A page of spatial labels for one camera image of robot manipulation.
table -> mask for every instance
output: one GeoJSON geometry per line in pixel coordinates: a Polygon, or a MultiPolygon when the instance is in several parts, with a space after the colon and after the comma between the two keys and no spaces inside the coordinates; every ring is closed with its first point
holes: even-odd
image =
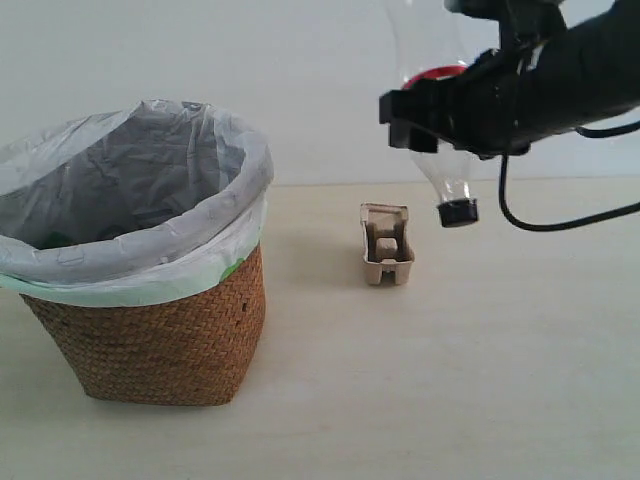
{"type": "MultiPolygon", "coordinates": [[[[85,397],[0,291],[0,480],[634,479],[640,221],[532,234],[475,185],[482,220],[439,227],[426,184],[277,187],[268,316],[228,406],[85,397]],[[369,287],[362,202],[409,206],[409,284],[369,287]]],[[[637,200],[640,179],[516,181],[555,221],[637,200]]]]}

black bottle cap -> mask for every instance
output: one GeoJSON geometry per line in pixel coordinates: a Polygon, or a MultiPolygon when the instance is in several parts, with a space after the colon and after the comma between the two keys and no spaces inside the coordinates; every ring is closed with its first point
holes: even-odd
{"type": "Polygon", "coordinates": [[[443,203],[438,206],[438,211],[444,228],[466,227],[479,219],[478,202],[475,198],[443,203]]]}

wire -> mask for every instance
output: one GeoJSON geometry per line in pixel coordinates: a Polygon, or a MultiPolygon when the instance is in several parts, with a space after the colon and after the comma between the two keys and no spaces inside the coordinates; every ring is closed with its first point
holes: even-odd
{"type": "Polygon", "coordinates": [[[633,213],[640,212],[640,203],[634,203],[632,205],[627,205],[626,207],[617,208],[614,210],[609,210],[607,212],[598,213],[595,215],[590,215],[587,217],[578,218],[576,220],[571,220],[568,222],[561,223],[553,223],[547,225],[538,225],[533,223],[524,222],[518,219],[509,209],[509,205],[507,204],[507,178],[509,172],[509,152],[511,151],[511,145],[513,143],[513,136],[515,133],[515,128],[517,126],[517,105],[518,105],[518,95],[520,91],[520,85],[522,83],[522,70],[523,66],[527,64],[531,59],[531,54],[529,56],[525,56],[522,59],[518,66],[517,75],[518,81],[516,82],[516,87],[513,93],[512,105],[511,105],[511,118],[510,123],[508,125],[508,135],[507,142],[505,146],[505,150],[502,154],[502,162],[500,165],[500,181],[498,187],[498,201],[500,204],[500,210],[504,217],[514,225],[522,230],[526,230],[529,232],[562,232],[566,230],[572,230],[575,228],[586,227],[587,225],[593,225],[595,223],[604,222],[607,220],[613,220],[614,218],[624,217],[626,215],[631,215],[633,213]]]}
{"type": "Polygon", "coordinates": [[[603,139],[619,137],[640,130],[640,121],[622,125],[620,127],[606,128],[604,130],[592,130],[590,128],[578,127],[575,129],[578,135],[585,138],[603,139]]]}

